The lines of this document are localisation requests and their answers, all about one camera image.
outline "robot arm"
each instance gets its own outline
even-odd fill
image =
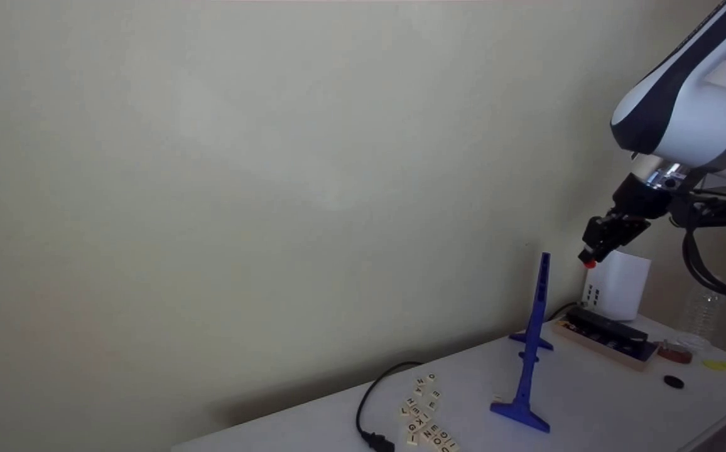
[[[703,176],[726,177],[726,2],[630,88],[611,128],[617,146],[642,155],[613,192],[608,215],[589,217],[586,266],[633,241]]]

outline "blue plastic stand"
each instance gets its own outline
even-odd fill
[[[524,351],[523,351],[523,372],[520,372],[514,398],[510,405],[499,405],[499,402],[490,405],[490,411],[510,416],[510,420],[514,420],[520,425],[527,425],[532,428],[540,428],[540,432],[551,432],[552,428],[530,407],[537,346],[542,346],[540,328],[542,328],[542,315],[546,315],[547,269],[551,269],[551,253],[542,253],[540,255],[540,274],[537,274],[537,284],[535,284],[535,303],[532,303],[530,323],[527,323],[524,333],[518,333],[524,342]]]

